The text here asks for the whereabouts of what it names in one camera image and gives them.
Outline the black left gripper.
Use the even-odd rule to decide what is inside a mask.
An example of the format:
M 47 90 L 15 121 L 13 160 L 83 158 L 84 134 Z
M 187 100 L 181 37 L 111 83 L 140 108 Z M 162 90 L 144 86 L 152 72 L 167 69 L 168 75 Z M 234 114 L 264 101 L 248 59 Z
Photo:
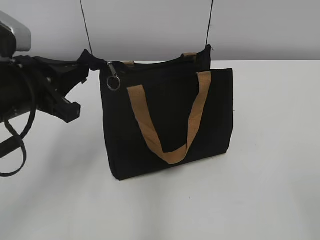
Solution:
M 70 123 L 80 117 L 81 106 L 48 90 L 74 88 L 85 83 L 89 71 L 99 71 L 107 62 L 85 49 L 76 61 L 59 61 L 44 57 L 17 56 L 0 63 L 0 122 L 31 111 L 32 94 L 35 108 Z

